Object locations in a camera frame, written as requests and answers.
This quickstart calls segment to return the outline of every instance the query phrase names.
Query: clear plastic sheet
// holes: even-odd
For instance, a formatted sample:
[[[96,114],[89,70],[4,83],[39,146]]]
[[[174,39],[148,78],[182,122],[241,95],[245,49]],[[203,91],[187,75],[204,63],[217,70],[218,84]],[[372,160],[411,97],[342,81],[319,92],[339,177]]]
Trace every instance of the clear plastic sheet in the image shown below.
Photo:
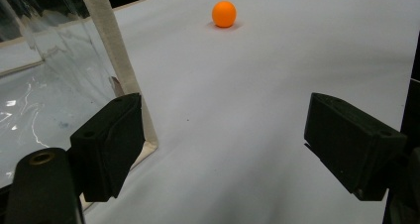
[[[68,149],[69,136],[115,94],[111,62],[82,0],[0,0],[0,13],[0,57],[10,47],[25,57],[29,45],[42,59],[12,67],[0,59],[1,187],[23,156]],[[2,47],[19,34],[21,47]]]

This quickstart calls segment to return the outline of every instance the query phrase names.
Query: plastic wrap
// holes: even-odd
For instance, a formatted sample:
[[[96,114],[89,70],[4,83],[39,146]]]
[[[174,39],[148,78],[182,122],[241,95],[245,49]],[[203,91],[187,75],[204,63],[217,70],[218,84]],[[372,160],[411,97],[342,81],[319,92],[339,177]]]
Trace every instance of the plastic wrap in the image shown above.
[[[28,153],[68,149],[69,136],[115,95],[114,71],[82,0],[0,0],[0,5],[4,186]],[[25,39],[14,39],[19,34]],[[10,58],[10,52],[17,56]],[[15,65],[19,59],[26,63]]]

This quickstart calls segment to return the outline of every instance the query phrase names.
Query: ping pong ball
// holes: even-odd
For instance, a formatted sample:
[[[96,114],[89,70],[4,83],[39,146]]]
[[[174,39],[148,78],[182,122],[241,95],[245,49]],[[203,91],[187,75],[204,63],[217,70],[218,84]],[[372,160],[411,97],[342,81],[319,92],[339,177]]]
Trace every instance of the ping pong ball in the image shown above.
[[[229,28],[234,25],[236,8],[229,1],[221,1],[213,7],[212,18],[214,24],[220,28]]]

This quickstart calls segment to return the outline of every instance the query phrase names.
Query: black mount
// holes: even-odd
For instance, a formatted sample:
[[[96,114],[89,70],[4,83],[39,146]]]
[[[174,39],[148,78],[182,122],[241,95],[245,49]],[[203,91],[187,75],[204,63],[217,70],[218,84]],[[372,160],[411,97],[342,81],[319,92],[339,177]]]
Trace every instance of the black mount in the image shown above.
[[[67,152],[48,148],[21,159],[0,191],[0,223],[81,224],[81,193],[89,202],[117,197],[145,142],[141,101],[129,94],[109,102],[71,135]]]

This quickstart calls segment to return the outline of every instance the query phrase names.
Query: white surface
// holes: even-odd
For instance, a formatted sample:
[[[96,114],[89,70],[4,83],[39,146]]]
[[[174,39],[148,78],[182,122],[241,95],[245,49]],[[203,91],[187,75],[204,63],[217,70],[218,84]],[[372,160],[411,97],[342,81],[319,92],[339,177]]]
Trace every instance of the white surface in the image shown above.
[[[147,0],[117,12],[159,149],[95,223],[381,223],[303,144],[311,92],[398,129],[420,0]]]
[[[0,43],[0,58],[0,74],[42,60],[26,41],[18,40],[16,43]]]

